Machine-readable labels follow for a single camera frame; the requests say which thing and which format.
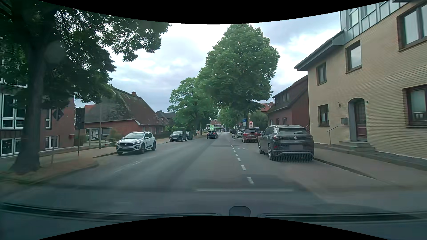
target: gable roof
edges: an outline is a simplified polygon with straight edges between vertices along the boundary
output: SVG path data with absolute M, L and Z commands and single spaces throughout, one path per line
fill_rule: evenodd
M 85 107 L 86 123 L 99 122 L 101 110 L 102 122 L 136 120 L 140 125 L 164 125 L 153 109 L 141 97 L 118 88 L 112 88 L 112 90 L 114 95 L 111 99 L 103 97 L 100 104 L 95 104 L 87 110 Z
M 306 75 L 306 76 L 304 76 L 304 77 L 302 77 L 301 79 L 299 79 L 298 81 L 296 81 L 295 83 L 293 83 L 290 87 L 288 87 L 288 88 L 286 88 L 285 90 L 283 90 L 283 91 L 281 91 L 280 93 L 278 93 L 278 94 L 276 94 L 276 95 L 274 95 L 273 96 L 273 98 L 274 97 L 276 97 L 277 95 L 279 95 L 279 94 L 281 94 L 281 93 L 283 93 L 284 91 L 291 91 L 296 85 L 299 85 L 299 84 L 302 84 L 302 83 L 304 83 L 304 84 L 306 84 L 307 85 L 307 87 L 305 87 L 302 91 L 300 91 L 299 93 L 298 93 L 298 95 L 294 98 L 294 99 L 292 99 L 292 101 L 290 101 L 287 105 L 274 105 L 273 107 L 271 107 L 267 112 L 266 112 L 266 114 L 269 114 L 269 113 L 272 113 L 272 112 L 274 112 L 274 111 L 277 111 L 277 110 L 281 110 L 281 109 L 286 109 L 286 108 L 290 108 L 290 107 L 292 107 L 292 105 L 301 97 L 301 96 L 303 96 L 304 95 L 304 93 L 306 93 L 306 92 L 308 92 L 308 76 Z

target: cloud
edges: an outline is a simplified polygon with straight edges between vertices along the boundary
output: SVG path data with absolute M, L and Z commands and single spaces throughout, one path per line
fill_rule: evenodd
M 301 60 L 340 30 L 339 13 L 276 22 L 253 23 L 276 47 L 280 59 L 272 89 L 278 93 L 305 76 L 293 69 Z M 133 62 L 123 62 L 123 55 L 111 58 L 117 66 L 110 74 L 114 87 L 135 91 L 154 111 L 166 111 L 169 96 L 180 81 L 195 77 L 205 65 L 208 52 L 221 40 L 229 24 L 203 25 L 173 23 L 162 35 L 162 45 L 155 53 L 139 50 Z M 76 100 L 78 107 L 84 106 Z

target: tiled roof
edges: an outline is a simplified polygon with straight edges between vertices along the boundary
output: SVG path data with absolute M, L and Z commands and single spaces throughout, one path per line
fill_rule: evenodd
M 99 121 L 101 107 L 101 121 L 103 122 L 135 119 L 141 125 L 164 125 L 153 109 L 141 97 L 117 88 L 113 88 L 113 92 L 114 96 L 111 99 L 104 97 L 101 104 L 95 104 L 85 110 L 86 123 Z

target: metal handrail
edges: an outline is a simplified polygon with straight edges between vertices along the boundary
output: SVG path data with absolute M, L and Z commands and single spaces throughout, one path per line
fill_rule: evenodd
M 330 141 L 330 132 L 331 132 L 331 130 L 334 130 L 337 127 L 348 127 L 348 126 L 347 125 L 337 125 L 334 128 L 327 130 L 326 132 L 329 132 L 329 145 L 332 145 L 332 143 Z

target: door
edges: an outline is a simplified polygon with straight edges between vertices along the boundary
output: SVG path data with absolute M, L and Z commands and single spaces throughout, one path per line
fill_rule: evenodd
M 367 142 L 365 100 L 354 103 L 354 115 L 356 117 L 356 137 L 358 141 Z

